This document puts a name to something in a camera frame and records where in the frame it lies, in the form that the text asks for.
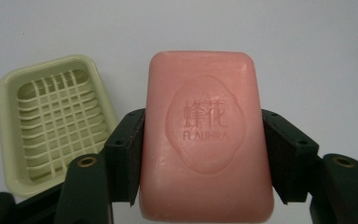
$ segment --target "grid pattern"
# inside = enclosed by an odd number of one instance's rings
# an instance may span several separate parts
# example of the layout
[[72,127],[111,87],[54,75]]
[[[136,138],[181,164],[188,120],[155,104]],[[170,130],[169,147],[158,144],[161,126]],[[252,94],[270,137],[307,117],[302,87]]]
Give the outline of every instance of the grid pattern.
[[25,84],[18,103],[26,169],[34,183],[65,175],[72,159],[98,153],[109,136],[90,78],[82,70]]

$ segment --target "white table surface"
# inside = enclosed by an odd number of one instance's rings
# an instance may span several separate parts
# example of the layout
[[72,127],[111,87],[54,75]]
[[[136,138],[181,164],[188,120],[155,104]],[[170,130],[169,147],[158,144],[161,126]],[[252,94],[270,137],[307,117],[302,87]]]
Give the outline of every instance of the white table surface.
[[[358,1],[0,1],[0,78],[88,55],[119,119],[145,106],[148,63],[168,49],[246,52],[263,108],[313,138],[321,156],[358,160]],[[309,205],[275,195],[267,223],[311,223]],[[154,223],[137,204],[114,203],[114,213],[118,224]]]

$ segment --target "soap bar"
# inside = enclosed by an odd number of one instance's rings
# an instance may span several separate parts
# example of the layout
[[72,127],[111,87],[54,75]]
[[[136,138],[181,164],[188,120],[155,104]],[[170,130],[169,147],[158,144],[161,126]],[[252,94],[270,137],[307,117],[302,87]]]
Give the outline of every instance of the soap bar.
[[167,222],[261,222],[273,209],[252,59],[163,51],[145,110],[142,215]]

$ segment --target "brass insert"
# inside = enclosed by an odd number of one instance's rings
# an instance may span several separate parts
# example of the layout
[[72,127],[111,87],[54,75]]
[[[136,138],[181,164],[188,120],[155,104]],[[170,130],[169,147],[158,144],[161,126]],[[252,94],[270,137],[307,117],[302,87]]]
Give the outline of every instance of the brass insert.
[[335,157],[333,158],[333,161],[343,167],[347,167],[347,168],[353,168],[354,167],[354,163],[344,157]]
[[97,162],[95,157],[85,157],[77,162],[77,165],[80,167],[89,167]]

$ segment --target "soap dish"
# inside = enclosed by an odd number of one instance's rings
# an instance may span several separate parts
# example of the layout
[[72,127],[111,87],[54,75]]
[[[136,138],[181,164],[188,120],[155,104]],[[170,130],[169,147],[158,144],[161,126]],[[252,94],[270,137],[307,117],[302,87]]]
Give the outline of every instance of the soap dish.
[[61,183],[74,158],[98,153],[117,126],[93,61],[71,55],[0,80],[0,135],[8,189],[28,198]]

